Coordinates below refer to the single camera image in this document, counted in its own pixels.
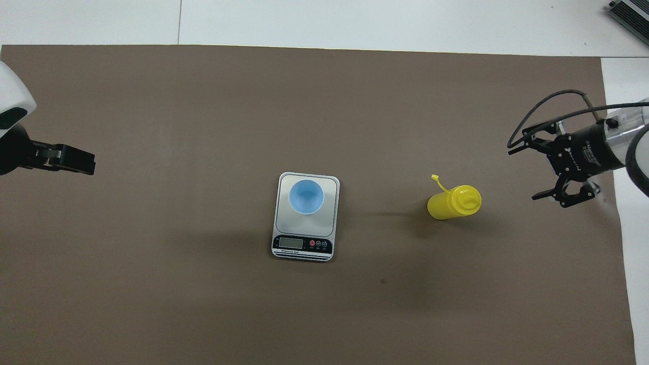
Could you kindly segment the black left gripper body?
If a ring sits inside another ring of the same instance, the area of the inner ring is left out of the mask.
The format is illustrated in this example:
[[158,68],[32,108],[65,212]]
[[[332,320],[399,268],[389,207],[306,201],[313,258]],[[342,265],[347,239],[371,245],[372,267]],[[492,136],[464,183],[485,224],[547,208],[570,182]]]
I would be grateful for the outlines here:
[[15,169],[33,169],[35,145],[21,123],[0,138],[0,176]]

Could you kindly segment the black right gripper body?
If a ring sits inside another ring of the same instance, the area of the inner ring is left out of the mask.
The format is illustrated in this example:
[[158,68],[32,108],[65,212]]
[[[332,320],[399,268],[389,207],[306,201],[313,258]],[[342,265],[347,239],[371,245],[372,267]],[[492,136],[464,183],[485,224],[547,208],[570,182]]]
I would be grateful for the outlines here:
[[549,147],[550,166],[555,174],[567,180],[587,180],[624,167],[606,143],[603,124],[557,136]]

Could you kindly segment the yellow squeeze bottle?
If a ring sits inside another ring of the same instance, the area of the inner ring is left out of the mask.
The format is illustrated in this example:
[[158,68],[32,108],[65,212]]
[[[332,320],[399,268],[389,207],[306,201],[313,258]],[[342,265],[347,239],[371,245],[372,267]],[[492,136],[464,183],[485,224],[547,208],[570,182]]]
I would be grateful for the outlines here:
[[475,187],[459,185],[446,189],[438,175],[431,175],[441,189],[441,193],[431,196],[426,204],[429,215],[436,220],[448,220],[473,215],[482,206],[482,196]]

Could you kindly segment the light blue plastic cup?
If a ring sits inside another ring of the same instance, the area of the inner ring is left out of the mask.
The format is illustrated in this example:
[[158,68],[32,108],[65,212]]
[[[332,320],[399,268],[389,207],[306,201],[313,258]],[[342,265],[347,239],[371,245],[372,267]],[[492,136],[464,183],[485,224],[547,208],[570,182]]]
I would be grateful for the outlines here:
[[292,209],[304,215],[317,212],[324,202],[322,187],[315,181],[303,179],[292,185],[289,191],[289,204]]

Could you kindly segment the silver digital kitchen scale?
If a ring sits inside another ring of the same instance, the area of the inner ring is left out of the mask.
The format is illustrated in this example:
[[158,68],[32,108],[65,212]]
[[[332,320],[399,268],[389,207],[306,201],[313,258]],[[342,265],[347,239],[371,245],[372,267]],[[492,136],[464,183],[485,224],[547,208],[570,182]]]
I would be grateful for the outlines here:
[[[296,182],[310,179],[324,192],[320,210],[304,215],[289,204],[289,191]],[[340,183],[328,175],[285,172],[279,176],[274,208],[271,253],[284,259],[325,263],[333,258],[338,219]]]

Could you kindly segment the grey ribbed metal device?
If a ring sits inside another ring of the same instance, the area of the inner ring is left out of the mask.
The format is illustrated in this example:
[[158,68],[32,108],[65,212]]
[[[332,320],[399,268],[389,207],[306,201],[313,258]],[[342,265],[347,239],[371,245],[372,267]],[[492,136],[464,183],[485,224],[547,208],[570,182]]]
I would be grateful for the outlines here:
[[610,0],[607,13],[649,47],[649,0]]

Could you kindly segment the brown table mat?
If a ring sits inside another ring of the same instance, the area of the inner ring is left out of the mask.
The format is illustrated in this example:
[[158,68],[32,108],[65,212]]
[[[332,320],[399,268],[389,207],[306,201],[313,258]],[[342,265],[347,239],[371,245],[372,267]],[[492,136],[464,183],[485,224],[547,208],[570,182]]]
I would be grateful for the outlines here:
[[[635,365],[612,174],[532,201],[506,141],[599,58],[3,46],[29,135],[93,176],[0,176],[0,364]],[[338,178],[325,263],[271,253],[279,176]],[[477,213],[436,220],[446,189]]]

